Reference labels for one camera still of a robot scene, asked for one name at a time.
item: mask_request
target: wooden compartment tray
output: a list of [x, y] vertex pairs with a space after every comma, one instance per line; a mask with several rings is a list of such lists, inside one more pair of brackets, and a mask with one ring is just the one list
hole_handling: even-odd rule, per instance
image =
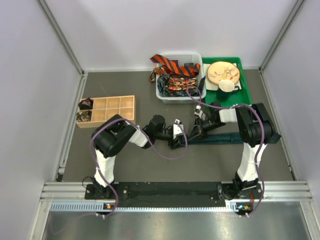
[[134, 95], [95, 97], [91, 98], [91, 100], [93, 100], [92, 110], [78, 111], [91, 111], [90, 121], [76, 121], [76, 124], [79, 126], [79, 128], [97, 128], [116, 114], [119, 114], [121, 117], [128, 119], [133, 123], [136, 123], [136, 99]]

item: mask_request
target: green tray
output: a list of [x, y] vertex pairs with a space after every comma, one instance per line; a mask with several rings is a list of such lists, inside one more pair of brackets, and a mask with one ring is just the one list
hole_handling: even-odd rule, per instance
[[[245, 76], [244, 69], [242, 68], [241, 60], [239, 57], [203, 57], [202, 62], [204, 64], [213, 64], [215, 62], [229, 62], [236, 64], [237, 68], [240, 71], [240, 84], [241, 90], [237, 93], [231, 95], [227, 101], [221, 102], [222, 107], [231, 107], [235, 104], [252, 104], [251, 96], [249, 93], [249, 88], [247, 85], [247, 80]], [[205, 103], [211, 104], [212, 102], [217, 102], [216, 91], [206, 91]]]

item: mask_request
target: mug handle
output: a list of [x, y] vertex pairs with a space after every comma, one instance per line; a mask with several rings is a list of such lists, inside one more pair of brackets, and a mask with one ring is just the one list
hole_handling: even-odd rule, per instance
[[237, 93], [239, 90], [240, 90], [240, 87], [239, 87], [239, 86], [235, 86], [235, 87], [234, 87], [234, 90], [231, 92], [231, 94], [235, 94], [235, 93]]

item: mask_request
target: striped necktie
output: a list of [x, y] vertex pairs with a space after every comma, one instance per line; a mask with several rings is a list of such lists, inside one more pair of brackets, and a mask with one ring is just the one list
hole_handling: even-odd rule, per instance
[[150, 60], [155, 64], [162, 64], [163, 68], [168, 74], [178, 74], [178, 75], [184, 75], [187, 77], [195, 77], [199, 74], [201, 69], [201, 66], [199, 63], [196, 63], [194, 67], [179, 66], [174, 61], [171, 61], [159, 54], [154, 55], [153, 57], [150, 58]]

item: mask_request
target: white wall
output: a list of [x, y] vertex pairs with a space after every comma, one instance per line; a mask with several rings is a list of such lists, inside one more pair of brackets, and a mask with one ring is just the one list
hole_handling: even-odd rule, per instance
[[297, 177], [320, 209], [320, 1], [307, 0], [265, 71]]
[[79, 75], [36, 0], [0, 1], [0, 239], [25, 240]]
[[259, 67], [296, 0], [46, 0], [85, 70], [145, 69], [163, 51]]

